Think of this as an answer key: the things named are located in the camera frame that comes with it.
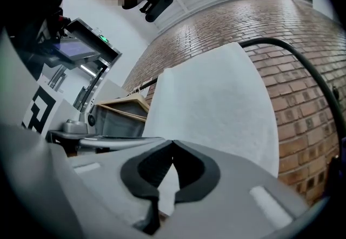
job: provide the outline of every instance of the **red brick wall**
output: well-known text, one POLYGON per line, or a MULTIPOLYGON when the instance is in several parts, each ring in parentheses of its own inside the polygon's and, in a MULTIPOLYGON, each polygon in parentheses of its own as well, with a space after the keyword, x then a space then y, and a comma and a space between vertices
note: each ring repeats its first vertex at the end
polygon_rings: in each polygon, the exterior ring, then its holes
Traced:
MULTIPOLYGON (((164 68, 230 42, 276 37, 291 43, 340 90, 346 108, 346 36, 311 7, 291 0, 239 0, 180 22, 146 49, 124 87, 132 89, 164 68)), ((246 49, 267 86, 280 140, 279 179, 312 203, 324 187, 326 164, 338 153, 332 115, 319 87, 300 62, 281 48, 246 49)), ((154 94, 153 85, 147 97, 154 94)))

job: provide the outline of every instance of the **ceiling light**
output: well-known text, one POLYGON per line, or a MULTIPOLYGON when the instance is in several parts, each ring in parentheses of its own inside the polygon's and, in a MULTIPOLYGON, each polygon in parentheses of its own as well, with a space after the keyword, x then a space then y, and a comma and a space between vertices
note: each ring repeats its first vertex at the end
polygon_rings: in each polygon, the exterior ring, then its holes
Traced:
POLYGON ((81 68, 84 70, 84 71, 86 71, 86 72, 88 72, 89 74, 91 74, 93 77, 95 77, 96 76, 96 74, 95 73, 93 73, 92 71, 90 71, 87 67, 85 67, 85 66, 83 66, 83 65, 81 65, 81 68))

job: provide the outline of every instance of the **screen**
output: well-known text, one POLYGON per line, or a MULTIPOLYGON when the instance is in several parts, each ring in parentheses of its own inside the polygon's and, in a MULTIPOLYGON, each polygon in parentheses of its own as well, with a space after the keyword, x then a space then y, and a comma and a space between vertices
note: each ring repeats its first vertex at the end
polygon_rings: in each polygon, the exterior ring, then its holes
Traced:
POLYGON ((70 57, 95 52, 92 48, 82 42, 63 42, 53 44, 53 46, 70 57))

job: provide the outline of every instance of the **green light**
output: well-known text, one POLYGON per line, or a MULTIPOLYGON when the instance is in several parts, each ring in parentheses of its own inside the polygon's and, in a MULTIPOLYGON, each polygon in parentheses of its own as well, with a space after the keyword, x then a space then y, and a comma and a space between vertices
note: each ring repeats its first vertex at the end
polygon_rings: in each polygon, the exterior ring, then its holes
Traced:
POLYGON ((107 40, 106 37, 104 37, 103 35, 100 35, 99 37, 100 37, 104 42, 108 43, 108 40, 107 40))

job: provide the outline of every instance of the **black cable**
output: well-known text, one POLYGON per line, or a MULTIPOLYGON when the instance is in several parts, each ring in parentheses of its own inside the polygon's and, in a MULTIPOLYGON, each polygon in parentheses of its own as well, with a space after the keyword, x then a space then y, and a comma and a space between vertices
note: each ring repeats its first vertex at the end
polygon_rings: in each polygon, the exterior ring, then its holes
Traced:
POLYGON ((336 132, 337 132, 338 140, 339 140, 339 151, 340 151, 339 153, 341 154, 342 153, 342 150, 341 150, 342 138, 346 137, 345 121, 343 119, 342 112, 338 105, 338 101, 336 100, 334 94, 329 89, 327 83, 324 81, 323 77, 320 75, 317 69, 312 65, 312 63, 305 56, 303 56, 292 45, 286 43, 285 41, 282 41, 276 38, 255 38, 255 39, 251 39, 251 40, 239 43, 239 45, 242 48, 246 48, 246 47, 250 47, 250 46, 258 45, 258 44, 270 44, 270 45, 275 45, 285 50, 288 50, 307 69, 307 71, 310 73, 312 78, 316 81, 317 85, 321 88, 321 91, 325 99, 327 100, 330 111, 334 118, 336 132))

